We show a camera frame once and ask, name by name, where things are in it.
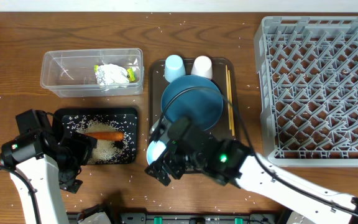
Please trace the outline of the orange carrot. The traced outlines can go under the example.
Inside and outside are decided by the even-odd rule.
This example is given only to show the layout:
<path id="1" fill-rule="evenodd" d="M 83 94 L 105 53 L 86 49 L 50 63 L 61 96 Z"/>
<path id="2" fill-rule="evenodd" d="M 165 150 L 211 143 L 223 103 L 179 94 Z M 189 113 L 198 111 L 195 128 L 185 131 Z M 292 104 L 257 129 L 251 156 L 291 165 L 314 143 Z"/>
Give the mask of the orange carrot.
<path id="1" fill-rule="evenodd" d="M 85 133 L 85 135 L 103 141 L 122 141 L 124 139 L 124 133 L 120 131 L 93 132 Z"/>

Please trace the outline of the black plastic tray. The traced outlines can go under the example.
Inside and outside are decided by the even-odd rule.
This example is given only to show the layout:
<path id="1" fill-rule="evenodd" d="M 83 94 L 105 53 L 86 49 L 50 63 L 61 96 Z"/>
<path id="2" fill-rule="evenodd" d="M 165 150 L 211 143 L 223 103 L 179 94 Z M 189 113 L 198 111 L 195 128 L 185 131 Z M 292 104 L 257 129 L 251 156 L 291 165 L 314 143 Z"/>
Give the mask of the black plastic tray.
<path id="1" fill-rule="evenodd" d="M 55 118 L 53 119 L 52 123 L 52 129 L 57 134 L 58 137 L 62 138 L 64 136 L 69 136 L 70 134 L 67 134 L 65 132 L 65 127 L 62 123 L 62 118 L 65 115 L 88 115 L 88 114 L 135 114 L 137 115 L 138 119 L 138 113 L 135 108 L 63 108 L 57 110 L 54 115 Z"/>

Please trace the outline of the light blue cup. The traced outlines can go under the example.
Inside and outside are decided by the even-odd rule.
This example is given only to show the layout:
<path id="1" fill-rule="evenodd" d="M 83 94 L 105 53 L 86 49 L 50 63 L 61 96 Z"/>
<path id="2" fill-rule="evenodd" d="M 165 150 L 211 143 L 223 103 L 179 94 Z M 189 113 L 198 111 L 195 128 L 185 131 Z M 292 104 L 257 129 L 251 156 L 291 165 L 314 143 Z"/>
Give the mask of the light blue cup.
<path id="1" fill-rule="evenodd" d="M 164 77 L 166 81 L 172 81 L 186 75 L 183 59 L 179 55 L 170 55 L 165 60 Z"/>

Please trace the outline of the light blue bowl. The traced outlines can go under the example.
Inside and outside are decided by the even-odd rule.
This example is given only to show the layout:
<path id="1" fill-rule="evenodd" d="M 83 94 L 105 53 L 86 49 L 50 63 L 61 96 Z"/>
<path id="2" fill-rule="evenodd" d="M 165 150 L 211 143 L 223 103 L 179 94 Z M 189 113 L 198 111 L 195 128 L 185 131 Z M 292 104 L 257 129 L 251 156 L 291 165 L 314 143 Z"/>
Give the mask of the light blue bowl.
<path id="1" fill-rule="evenodd" d="M 152 141 L 148 148 L 147 148 L 147 163 L 148 165 L 151 165 L 154 161 L 156 161 L 160 155 L 164 152 L 166 149 L 166 144 L 160 140 L 158 141 Z"/>

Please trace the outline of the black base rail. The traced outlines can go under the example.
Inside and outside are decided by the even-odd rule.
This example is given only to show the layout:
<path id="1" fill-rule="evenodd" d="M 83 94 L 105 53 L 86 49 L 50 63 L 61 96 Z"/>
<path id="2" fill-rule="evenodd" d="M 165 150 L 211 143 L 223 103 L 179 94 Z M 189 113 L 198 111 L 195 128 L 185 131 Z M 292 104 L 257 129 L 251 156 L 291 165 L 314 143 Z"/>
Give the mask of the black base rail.
<path id="1" fill-rule="evenodd" d="M 126 224 L 236 224 L 236 223 L 275 223 L 275 215 L 251 214 L 251 215 L 163 215 L 145 213 L 121 213 L 113 223 Z"/>

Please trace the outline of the wooden chopstick left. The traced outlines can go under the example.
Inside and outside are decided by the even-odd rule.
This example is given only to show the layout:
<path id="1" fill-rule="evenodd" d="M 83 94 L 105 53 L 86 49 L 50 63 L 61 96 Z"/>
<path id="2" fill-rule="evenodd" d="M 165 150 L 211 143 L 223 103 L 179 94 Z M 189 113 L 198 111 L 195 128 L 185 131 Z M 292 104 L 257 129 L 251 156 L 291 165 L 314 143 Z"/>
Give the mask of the wooden chopstick left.
<path id="1" fill-rule="evenodd" d="M 229 83 L 228 83 L 228 70 L 227 65 L 225 65 L 225 71 L 226 71 L 226 98 L 227 98 L 227 113 L 228 113 L 228 119 L 229 119 L 229 130 L 232 130 L 231 126 L 231 107 L 229 104 Z"/>

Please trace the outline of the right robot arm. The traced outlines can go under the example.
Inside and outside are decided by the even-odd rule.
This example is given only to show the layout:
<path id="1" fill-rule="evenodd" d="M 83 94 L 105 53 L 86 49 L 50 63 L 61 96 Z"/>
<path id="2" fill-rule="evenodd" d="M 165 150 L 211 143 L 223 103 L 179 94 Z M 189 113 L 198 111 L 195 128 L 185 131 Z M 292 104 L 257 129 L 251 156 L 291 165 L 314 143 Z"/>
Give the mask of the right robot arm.
<path id="1" fill-rule="evenodd" d="M 270 198 L 313 223 L 358 223 L 358 197 L 302 179 L 233 139 L 218 140 L 189 118 L 161 118 L 150 129 L 145 172 L 164 186 L 188 170 Z"/>

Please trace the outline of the white cup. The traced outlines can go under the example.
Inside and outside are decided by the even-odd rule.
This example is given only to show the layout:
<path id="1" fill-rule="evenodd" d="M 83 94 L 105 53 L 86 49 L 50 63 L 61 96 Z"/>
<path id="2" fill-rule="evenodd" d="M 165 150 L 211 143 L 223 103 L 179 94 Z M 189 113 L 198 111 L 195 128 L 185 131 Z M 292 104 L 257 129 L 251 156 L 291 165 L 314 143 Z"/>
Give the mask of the white cup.
<path id="1" fill-rule="evenodd" d="M 193 63 L 191 74 L 211 80 L 213 77 L 211 59 L 204 55 L 197 57 Z"/>

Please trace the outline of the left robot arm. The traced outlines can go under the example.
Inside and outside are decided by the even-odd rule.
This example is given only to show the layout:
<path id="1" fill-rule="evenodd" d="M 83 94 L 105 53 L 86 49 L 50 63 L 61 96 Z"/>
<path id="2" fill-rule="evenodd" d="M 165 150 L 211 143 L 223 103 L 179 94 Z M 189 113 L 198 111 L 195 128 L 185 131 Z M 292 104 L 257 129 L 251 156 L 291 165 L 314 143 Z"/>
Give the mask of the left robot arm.
<path id="1" fill-rule="evenodd" d="M 26 223 L 69 222 L 60 191 L 78 191 L 83 182 L 77 176 L 96 143 L 80 133 L 57 141 L 53 133 L 34 129 L 2 145 L 0 161 L 11 173 Z"/>

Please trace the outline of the dark blue plate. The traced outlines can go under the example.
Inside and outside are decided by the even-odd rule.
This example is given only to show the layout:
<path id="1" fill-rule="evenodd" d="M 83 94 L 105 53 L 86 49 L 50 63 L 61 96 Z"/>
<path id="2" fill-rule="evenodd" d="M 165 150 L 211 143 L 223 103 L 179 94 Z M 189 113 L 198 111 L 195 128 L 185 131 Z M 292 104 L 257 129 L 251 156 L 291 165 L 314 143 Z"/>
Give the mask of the dark blue plate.
<path id="1" fill-rule="evenodd" d="M 171 122 L 189 117 L 201 129 L 212 128 L 220 119 L 224 102 L 219 88 L 207 78 L 185 75 L 172 81 L 164 90 L 161 98 L 161 110 L 170 100 L 165 118 Z"/>

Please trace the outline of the dark brown serving tray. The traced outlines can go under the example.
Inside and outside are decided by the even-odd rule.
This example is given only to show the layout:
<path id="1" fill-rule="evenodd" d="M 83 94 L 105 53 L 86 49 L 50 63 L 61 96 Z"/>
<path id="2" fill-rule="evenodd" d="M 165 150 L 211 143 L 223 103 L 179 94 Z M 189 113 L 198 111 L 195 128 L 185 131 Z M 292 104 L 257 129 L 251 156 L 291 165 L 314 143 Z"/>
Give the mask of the dark brown serving tray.
<path id="1" fill-rule="evenodd" d="M 212 82 L 219 88 L 223 95 L 227 95 L 226 71 L 230 71 L 231 77 L 231 100 L 233 106 L 238 108 L 236 93 L 236 78 L 233 64 L 226 58 L 212 58 L 213 78 Z M 162 95 L 169 82 L 164 75 L 165 60 L 158 60 L 150 66 L 149 70 L 149 126 L 153 126 L 159 119 L 162 109 Z M 224 103 L 223 113 L 217 123 L 208 129 L 218 139 L 230 138 L 240 140 L 239 120 L 234 118 L 234 130 L 229 129 L 229 115 L 227 103 Z"/>

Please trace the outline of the wooden chopstick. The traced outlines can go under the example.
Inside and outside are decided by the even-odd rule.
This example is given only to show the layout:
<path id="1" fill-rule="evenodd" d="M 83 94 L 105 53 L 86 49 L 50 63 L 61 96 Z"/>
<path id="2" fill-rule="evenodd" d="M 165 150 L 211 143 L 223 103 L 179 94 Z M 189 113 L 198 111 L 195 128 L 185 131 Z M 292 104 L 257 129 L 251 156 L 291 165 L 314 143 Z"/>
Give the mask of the wooden chopstick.
<path id="1" fill-rule="evenodd" d="M 227 98 L 227 113 L 228 113 L 228 119 L 229 119 L 229 130 L 232 130 L 231 126 L 231 107 L 229 104 L 229 83 L 228 83 L 228 70 L 227 65 L 225 65 L 225 71 L 226 71 L 226 98 Z"/>
<path id="2" fill-rule="evenodd" d="M 232 135 L 235 136 L 235 127 L 234 127 L 234 112 L 232 107 L 232 88 L 231 88 L 231 72 L 228 70 L 228 84 L 229 84 L 229 101 L 231 103 L 231 131 Z"/>

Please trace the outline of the wooden chopstick right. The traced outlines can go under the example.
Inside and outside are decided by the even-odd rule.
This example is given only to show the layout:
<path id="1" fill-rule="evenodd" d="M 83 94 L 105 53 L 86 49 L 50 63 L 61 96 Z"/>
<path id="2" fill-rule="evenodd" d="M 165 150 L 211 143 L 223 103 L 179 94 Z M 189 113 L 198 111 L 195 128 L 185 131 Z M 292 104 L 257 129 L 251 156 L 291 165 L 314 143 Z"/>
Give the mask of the wooden chopstick right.
<path id="1" fill-rule="evenodd" d="M 231 103 L 231 131 L 232 135 L 235 136 L 235 127 L 234 127 L 234 112 L 232 107 L 232 88 L 231 88 L 231 72 L 228 70 L 228 84 L 229 84 L 229 101 Z"/>

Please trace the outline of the pile of white rice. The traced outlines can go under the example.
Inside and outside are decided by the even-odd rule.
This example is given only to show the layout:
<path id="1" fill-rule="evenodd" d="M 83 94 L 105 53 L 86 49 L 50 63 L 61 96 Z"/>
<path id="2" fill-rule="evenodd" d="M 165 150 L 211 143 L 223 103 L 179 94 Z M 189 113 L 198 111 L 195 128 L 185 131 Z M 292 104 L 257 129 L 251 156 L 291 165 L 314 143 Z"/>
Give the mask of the pile of white rice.
<path id="1" fill-rule="evenodd" d="M 133 162 L 137 152 L 137 122 L 137 115 L 129 113 L 65 115 L 62 118 L 67 134 L 110 131 L 119 131 L 124 134 L 122 141 L 99 140 L 88 160 L 89 165 Z"/>

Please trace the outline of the clear plastic container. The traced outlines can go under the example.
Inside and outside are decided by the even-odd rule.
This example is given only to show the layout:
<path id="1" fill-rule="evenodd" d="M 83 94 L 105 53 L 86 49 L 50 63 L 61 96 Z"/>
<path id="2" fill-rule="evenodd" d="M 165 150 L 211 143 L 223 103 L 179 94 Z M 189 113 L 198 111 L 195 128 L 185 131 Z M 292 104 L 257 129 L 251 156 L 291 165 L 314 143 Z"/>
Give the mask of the clear plastic container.
<path id="1" fill-rule="evenodd" d="M 127 83 L 107 82 L 106 66 L 123 68 Z M 45 53 L 40 86 L 64 97 L 139 95 L 144 58 L 139 48 L 59 50 Z"/>

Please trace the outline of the grey dishwasher rack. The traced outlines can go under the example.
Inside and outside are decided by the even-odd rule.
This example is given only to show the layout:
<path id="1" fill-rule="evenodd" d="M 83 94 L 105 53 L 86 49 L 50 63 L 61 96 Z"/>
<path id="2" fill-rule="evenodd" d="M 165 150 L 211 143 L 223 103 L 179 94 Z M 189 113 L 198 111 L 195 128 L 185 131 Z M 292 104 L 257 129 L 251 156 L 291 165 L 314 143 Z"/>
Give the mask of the grey dishwasher rack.
<path id="1" fill-rule="evenodd" d="M 264 157 L 358 167 L 358 16 L 268 16 L 254 37 Z"/>

